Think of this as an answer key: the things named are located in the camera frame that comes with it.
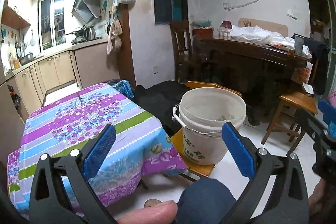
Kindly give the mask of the person's right hand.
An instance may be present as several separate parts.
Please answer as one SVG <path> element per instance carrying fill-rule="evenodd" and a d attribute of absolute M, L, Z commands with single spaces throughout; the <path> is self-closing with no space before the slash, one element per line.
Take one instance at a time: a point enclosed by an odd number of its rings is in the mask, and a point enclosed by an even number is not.
<path fill-rule="evenodd" d="M 309 223 L 335 223 L 335 185 L 323 178 L 309 197 Z"/>

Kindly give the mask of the person's left hand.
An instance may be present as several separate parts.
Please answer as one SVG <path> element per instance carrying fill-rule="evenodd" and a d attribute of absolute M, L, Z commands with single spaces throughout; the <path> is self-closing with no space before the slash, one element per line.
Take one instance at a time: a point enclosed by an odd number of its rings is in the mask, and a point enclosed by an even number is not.
<path fill-rule="evenodd" d="M 177 211 L 177 204 L 173 200 L 169 200 L 152 207 L 131 211 L 119 218 L 117 223 L 170 224 L 174 221 Z"/>

